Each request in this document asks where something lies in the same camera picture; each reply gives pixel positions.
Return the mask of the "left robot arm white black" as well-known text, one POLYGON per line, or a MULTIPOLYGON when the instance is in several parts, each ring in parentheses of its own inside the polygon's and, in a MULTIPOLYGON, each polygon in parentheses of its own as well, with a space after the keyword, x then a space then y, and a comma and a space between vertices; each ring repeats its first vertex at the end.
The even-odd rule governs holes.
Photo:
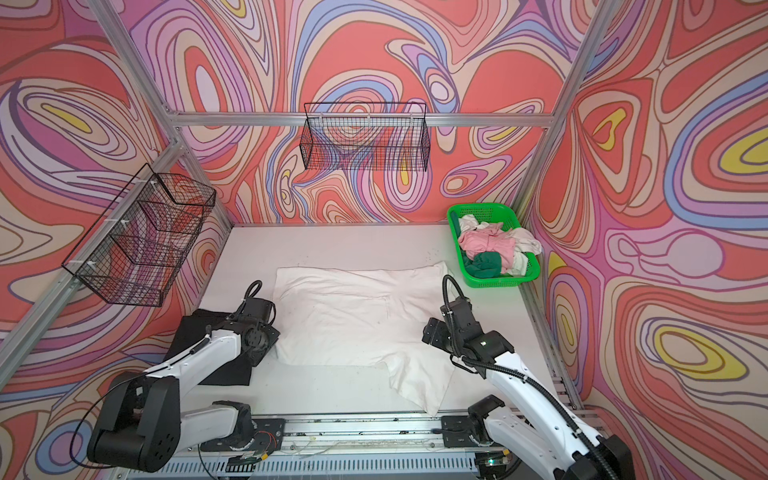
POLYGON ((233 313, 198 309, 184 317, 165 360, 116 377, 102 399, 86 457, 106 468, 160 470, 180 450, 212 443, 248 450, 256 428, 248 404, 216 400, 184 411, 183 398, 202 383, 239 386, 276 344, 275 304, 247 298, 233 313))

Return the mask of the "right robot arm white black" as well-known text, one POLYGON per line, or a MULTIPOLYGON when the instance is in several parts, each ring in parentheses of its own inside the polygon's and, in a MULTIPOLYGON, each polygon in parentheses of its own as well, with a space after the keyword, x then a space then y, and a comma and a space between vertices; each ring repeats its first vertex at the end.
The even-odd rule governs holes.
POLYGON ((480 376, 499 392, 467 409, 470 436, 505 447, 542 479, 633 479, 629 447, 579 418, 539 382, 497 331, 484 331, 470 301, 460 296, 431 318, 422 341, 449 354, 454 366, 480 376))

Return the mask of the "white t shirt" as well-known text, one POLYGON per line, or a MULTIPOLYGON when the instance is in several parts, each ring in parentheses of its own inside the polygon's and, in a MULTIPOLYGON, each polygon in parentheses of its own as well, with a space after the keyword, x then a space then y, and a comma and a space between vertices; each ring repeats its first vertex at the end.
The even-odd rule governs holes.
POLYGON ((278 269, 277 358, 291 366, 383 365, 398 395, 437 413, 454 368, 422 335, 443 304, 448 272, 443 262, 406 270, 278 269))

